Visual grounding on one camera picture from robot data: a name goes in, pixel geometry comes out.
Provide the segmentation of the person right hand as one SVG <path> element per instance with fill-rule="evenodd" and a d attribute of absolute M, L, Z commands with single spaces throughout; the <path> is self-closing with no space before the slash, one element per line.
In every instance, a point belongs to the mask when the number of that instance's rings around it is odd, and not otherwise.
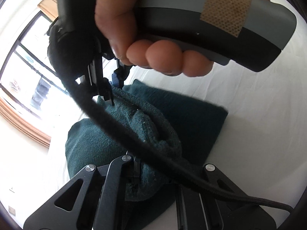
<path fill-rule="evenodd" d="M 207 75 L 214 61 L 194 50 L 182 50 L 170 40 L 150 41 L 137 36 L 134 7 L 137 0 L 96 0 L 95 21 L 109 40 L 115 56 L 126 65 L 188 77 Z"/>

